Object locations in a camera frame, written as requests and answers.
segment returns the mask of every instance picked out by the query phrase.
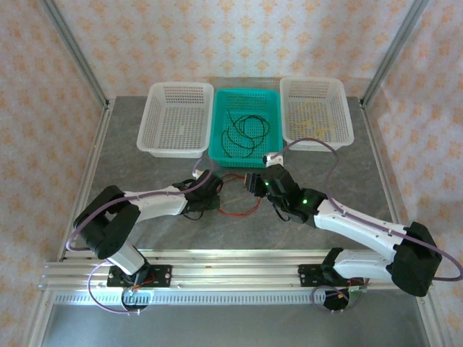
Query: teal basket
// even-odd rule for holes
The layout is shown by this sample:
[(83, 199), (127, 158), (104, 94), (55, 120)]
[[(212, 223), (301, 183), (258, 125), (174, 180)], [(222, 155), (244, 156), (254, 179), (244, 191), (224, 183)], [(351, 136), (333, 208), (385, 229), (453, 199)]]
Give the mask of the teal basket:
[[(241, 122), (240, 129), (244, 130), (247, 136), (257, 137), (254, 144), (234, 127), (234, 122), (236, 126), (240, 117), (249, 115), (260, 116), (267, 121), (263, 124), (256, 117)], [(264, 133), (266, 136), (260, 143), (259, 136)], [(252, 151), (237, 144), (248, 148), (259, 145)], [(278, 92), (261, 89), (217, 90), (209, 143), (209, 156), (212, 159), (225, 167), (264, 168), (262, 157), (269, 152), (278, 152), (282, 148), (281, 107)]]

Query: wall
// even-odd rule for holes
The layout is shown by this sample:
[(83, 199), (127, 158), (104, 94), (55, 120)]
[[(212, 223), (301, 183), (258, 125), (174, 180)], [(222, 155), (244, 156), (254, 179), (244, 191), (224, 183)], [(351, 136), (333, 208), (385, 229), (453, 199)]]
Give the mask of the wall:
[(0, 345), (56, 260), (101, 108), (37, 0), (0, 6)]
[[(463, 6), (431, 1), (368, 115), (402, 197), (402, 220), (424, 223), (463, 263)], [(444, 260), (441, 275), (455, 276)], [(455, 346), (463, 341), (463, 282), (436, 283)]]
[(57, 0), (109, 98), (208, 77), (340, 78), (362, 96), (412, 0)]

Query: white basket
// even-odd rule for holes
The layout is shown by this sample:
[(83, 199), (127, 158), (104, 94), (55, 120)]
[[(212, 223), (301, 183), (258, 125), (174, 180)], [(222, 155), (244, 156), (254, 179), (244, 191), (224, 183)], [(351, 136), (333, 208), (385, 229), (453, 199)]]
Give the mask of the white basket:
[[(322, 77), (283, 77), (280, 81), (283, 138), (291, 143), (303, 137), (322, 140), (335, 150), (354, 142), (346, 92), (340, 80)], [(291, 150), (328, 149), (301, 141)]]
[(209, 146), (214, 88), (208, 83), (151, 86), (137, 147), (161, 158), (199, 158)]

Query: plastic basket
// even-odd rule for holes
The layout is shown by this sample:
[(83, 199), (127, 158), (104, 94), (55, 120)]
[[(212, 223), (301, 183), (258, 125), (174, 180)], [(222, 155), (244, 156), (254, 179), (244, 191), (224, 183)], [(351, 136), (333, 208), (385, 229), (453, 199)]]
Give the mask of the plastic basket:
[(138, 149), (161, 158), (199, 158), (209, 145), (213, 94), (208, 83), (152, 85), (138, 132)]
[[(233, 122), (241, 116), (249, 115), (260, 116), (268, 122), (263, 124), (251, 118), (242, 125), (245, 134), (251, 137), (261, 136), (268, 126), (267, 135), (263, 137), (261, 143), (260, 138), (255, 142), (256, 145), (260, 144), (252, 152), (236, 145), (238, 143), (245, 147), (252, 146), (251, 141), (240, 136), (233, 126)], [(209, 145), (209, 156), (212, 159), (226, 167), (263, 168), (265, 165), (262, 157), (268, 152), (278, 152), (282, 148), (278, 92), (261, 89), (220, 89), (216, 92)]]
[[(284, 77), (280, 81), (283, 138), (291, 143), (314, 137), (334, 149), (351, 145), (354, 131), (346, 92), (340, 80), (321, 77)], [(301, 141), (291, 150), (327, 151), (317, 142)]]

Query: orange floral wallpaper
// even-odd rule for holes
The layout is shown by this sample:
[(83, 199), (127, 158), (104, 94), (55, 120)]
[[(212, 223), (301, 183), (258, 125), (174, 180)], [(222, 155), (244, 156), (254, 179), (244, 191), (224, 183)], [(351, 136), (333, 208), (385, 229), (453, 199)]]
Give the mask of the orange floral wallpaper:
[(107, 97), (311, 75), (362, 96), (412, 0), (57, 0)]
[[(388, 158), (401, 219), (428, 226), (463, 263), (463, 6), (432, 0), (369, 107)], [(448, 262), (442, 275), (456, 275)], [(463, 282), (435, 283), (455, 346), (463, 341)]]
[(0, 5), (0, 345), (22, 346), (101, 107), (37, 0)]

